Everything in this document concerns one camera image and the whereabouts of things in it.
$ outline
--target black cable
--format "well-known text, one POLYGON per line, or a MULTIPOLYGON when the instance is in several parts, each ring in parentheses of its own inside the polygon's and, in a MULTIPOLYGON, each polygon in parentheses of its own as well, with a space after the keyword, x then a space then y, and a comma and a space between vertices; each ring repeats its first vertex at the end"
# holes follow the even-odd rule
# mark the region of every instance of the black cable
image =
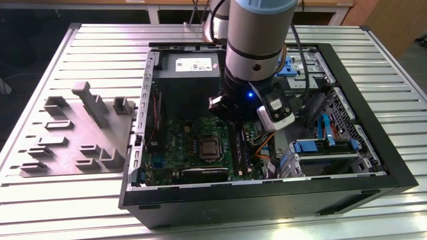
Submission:
POLYGON ((203 21, 203 20, 202 20, 200 12, 199 12, 199 9, 198 9, 199 0, 192 0, 192 4, 194 4, 194 9, 192 9, 192 11, 196 12, 198 18, 199 18, 200 24, 202 24, 202 21, 203 21))
POLYGON ((202 21, 200 23, 203 22, 204 18, 206 18, 206 12, 207 12, 207 9, 208 9, 208 6, 210 6, 210 2, 211 0, 207 0, 206 1, 206 5, 204 5, 204 9, 203 9, 203 14, 202 14, 202 21))
POLYGON ((195 3, 195 0, 192 0, 192 4, 194 4, 194 9, 192 9, 192 12, 191 12, 191 17, 190 17, 190 21, 188 21, 187 27, 190 27, 192 25, 192 23, 194 23, 195 13, 196 13, 196 10, 198 10, 198 4, 195 3))
POLYGON ((305 95, 302 97, 302 100, 306 103, 307 98, 309 98, 309 93, 310 93, 310 76, 309 76, 307 62, 306 62, 306 57, 305 57, 305 52, 303 52, 303 47, 302 47, 302 41, 301 41, 299 33, 297 32, 297 28, 295 28, 294 22, 291 22, 291 29, 293 29, 293 33, 294 33, 294 36, 295 36, 295 42, 297 42, 297 45, 298 45, 298 51, 299 51, 299 55, 301 55, 302 67, 305 69, 306 92, 305 92, 305 95))
POLYGON ((218 3, 218 5, 215 6, 214 8, 214 11, 212 11, 212 15, 211 15, 211 19, 210 19, 210 36, 211 36, 211 40, 212 40, 212 43, 216 43, 218 42, 218 39, 214 37, 214 17, 216 15, 216 12, 219 11, 223 3, 226 2, 226 0, 220 0, 220 2, 218 3))

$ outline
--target motherboard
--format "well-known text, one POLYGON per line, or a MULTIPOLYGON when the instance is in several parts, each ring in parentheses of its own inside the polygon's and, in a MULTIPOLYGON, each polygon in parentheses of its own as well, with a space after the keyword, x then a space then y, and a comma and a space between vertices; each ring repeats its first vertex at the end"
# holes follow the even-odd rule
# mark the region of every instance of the motherboard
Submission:
MULTIPOLYGON (((216 117, 194 120, 168 120, 166 123, 164 151, 148 155, 150 169, 143 176, 150 185, 179 184, 186 171, 212 169, 227 175, 227 181, 253 180, 263 177, 262 163, 250 166, 251 171, 238 173, 234 169, 228 125, 216 117)), ((243 126, 249 148, 258 136, 255 123, 243 126)))

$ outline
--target side panel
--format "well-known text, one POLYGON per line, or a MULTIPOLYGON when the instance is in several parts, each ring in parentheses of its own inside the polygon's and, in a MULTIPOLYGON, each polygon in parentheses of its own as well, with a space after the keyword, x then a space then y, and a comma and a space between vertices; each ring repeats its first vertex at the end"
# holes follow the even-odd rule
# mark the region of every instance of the side panel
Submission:
POLYGON ((293 195, 247 197, 211 201, 174 202, 150 206, 126 207, 148 228, 200 226, 243 221, 274 220, 319 215, 323 210, 354 208, 379 197, 391 188, 374 194, 358 190, 319 192, 293 195))

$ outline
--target blue plastic latch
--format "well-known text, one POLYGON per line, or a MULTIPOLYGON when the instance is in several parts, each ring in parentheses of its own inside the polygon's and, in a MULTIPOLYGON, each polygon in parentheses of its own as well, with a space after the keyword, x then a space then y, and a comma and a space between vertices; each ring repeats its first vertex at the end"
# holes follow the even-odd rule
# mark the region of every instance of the blue plastic latch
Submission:
POLYGON ((295 149, 295 152, 297 153, 301 153, 302 152, 302 145, 299 142, 294 142, 294 149, 295 149))
POLYGON ((299 73, 295 71, 293 66, 293 59, 287 56, 285 59, 285 66, 281 72, 278 72, 278 77, 295 77, 299 73))
POLYGON ((301 141, 299 144, 303 152, 318 152, 315 141, 301 141))
POLYGON ((350 143, 351 143, 351 146, 353 146, 353 149, 354 151, 358 151, 359 150, 359 144, 358 144, 358 141, 351 139, 350 140, 350 143))
POLYGON ((321 114, 318 118, 318 139, 323 139, 323 127, 322 123, 325 124, 325 131, 326 131, 326 138, 329 144, 335 146, 331 123, 330 123, 330 116, 327 114, 321 114))
POLYGON ((285 155, 285 157, 281 160, 281 167, 283 166, 287 160, 289 160, 289 155, 285 155))

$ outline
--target robotic arm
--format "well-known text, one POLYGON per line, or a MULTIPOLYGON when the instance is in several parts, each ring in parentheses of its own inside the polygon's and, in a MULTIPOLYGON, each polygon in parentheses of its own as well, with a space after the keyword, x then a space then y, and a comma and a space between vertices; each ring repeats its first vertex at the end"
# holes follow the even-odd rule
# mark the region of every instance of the robotic arm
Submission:
MULTIPOLYGON (((224 2, 211 6, 214 20, 224 2)), ((294 108, 303 105, 293 104, 274 80, 297 5, 298 0, 230 0, 223 95, 210 99, 210 110, 230 122, 259 118, 270 132, 295 121, 294 108)))

